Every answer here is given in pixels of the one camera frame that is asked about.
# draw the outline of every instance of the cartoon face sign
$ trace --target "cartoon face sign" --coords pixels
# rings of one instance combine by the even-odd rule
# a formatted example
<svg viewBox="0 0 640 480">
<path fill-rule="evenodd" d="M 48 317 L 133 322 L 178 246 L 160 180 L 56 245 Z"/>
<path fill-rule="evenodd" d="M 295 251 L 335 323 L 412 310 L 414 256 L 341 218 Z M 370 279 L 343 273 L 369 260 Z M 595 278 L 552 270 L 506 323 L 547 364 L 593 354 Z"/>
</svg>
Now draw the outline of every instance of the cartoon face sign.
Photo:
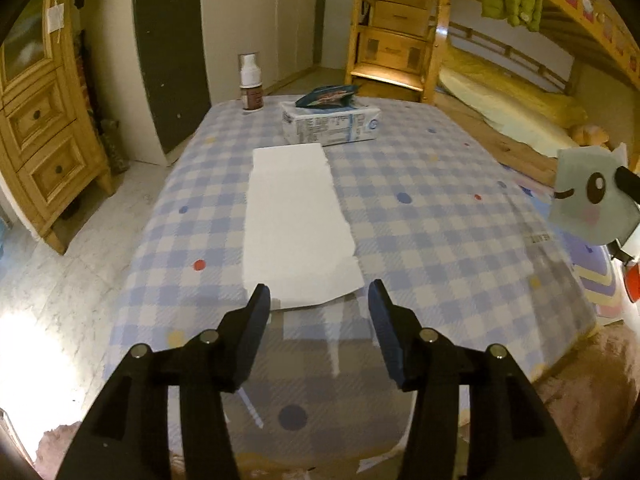
<svg viewBox="0 0 640 480">
<path fill-rule="evenodd" d="M 626 240 L 640 223 L 636 203 L 616 186 L 617 153 L 599 146 L 558 154 L 549 220 L 591 245 Z"/>
</svg>

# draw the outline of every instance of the screw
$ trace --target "screw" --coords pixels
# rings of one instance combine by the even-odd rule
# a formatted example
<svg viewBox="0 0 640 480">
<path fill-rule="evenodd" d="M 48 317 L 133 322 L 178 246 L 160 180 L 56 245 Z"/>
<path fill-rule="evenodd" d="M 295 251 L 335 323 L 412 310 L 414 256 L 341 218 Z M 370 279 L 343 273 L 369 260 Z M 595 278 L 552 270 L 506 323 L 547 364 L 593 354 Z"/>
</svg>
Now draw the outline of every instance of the screw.
<svg viewBox="0 0 640 480">
<path fill-rule="evenodd" d="M 502 345 L 491 345 L 489 352 L 491 352 L 492 356 L 498 359 L 503 359 L 507 357 L 508 354 L 507 349 Z"/>
<path fill-rule="evenodd" d="M 143 355 L 146 355 L 148 350 L 149 350 L 149 347 L 147 345 L 145 345 L 144 343 L 140 343 L 138 345 L 135 345 L 131 349 L 131 355 L 136 359 L 140 359 Z"/>
<path fill-rule="evenodd" d="M 438 333 L 433 328 L 423 328 L 420 330 L 420 339 L 425 343 L 433 343 L 438 339 Z"/>
<path fill-rule="evenodd" d="M 202 334 L 200 334 L 200 341 L 209 345 L 215 343 L 219 337 L 220 336 L 218 335 L 218 332 L 216 332 L 215 330 L 205 330 Z"/>
</svg>

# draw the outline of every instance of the yellow bedding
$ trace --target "yellow bedding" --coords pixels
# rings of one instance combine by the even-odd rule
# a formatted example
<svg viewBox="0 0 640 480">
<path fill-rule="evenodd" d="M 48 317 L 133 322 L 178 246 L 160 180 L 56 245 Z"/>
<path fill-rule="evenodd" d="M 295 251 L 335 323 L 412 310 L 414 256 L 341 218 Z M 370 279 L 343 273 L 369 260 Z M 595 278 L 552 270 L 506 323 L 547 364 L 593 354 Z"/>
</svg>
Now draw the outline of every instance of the yellow bedding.
<svg viewBox="0 0 640 480">
<path fill-rule="evenodd" d="M 576 148 L 566 130 L 531 110 L 520 101 L 477 83 L 443 66 L 440 82 L 455 97 L 484 116 L 494 130 L 524 142 L 545 156 L 558 156 L 558 150 Z"/>
<path fill-rule="evenodd" d="M 545 92 L 533 83 L 510 77 L 490 61 L 460 50 L 450 43 L 447 45 L 442 66 L 472 81 L 504 92 L 562 128 L 571 128 L 587 122 L 587 112 L 575 98 Z"/>
</svg>

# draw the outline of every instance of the tiled floor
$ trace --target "tiled floor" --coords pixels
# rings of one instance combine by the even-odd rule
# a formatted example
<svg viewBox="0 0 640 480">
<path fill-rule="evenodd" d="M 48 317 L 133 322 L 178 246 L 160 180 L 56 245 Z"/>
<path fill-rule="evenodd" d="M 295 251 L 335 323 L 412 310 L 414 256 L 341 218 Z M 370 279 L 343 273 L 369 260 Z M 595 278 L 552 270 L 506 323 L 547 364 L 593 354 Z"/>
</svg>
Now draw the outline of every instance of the tiled floor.
<svg viewBox="0 0 640 480">
<path fill-rule="evenodd" d="M 64 256 L 20 225 L 7 235 L 0 258 L 0 407 L 33 457 L 44 431 L 81 420 L 103 386 L 120 286 L 168 173 L 132 163 Z"/>
</svg>

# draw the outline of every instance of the white pump cap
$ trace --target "white pump cap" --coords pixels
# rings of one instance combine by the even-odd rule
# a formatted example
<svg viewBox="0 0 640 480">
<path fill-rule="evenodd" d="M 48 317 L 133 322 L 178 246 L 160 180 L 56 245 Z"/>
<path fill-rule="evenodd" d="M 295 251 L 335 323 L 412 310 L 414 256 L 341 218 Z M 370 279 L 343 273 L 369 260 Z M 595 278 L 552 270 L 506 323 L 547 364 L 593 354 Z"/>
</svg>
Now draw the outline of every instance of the white pump cap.
<svg viewBox="0 0 640 480">
<path fill-rule="evenodd" d="M 262 72 L 255 62 L 255 54 L 244 54 L 240 57 L 240 86 L 251 88 L 262 84 Z"/>
</svg>

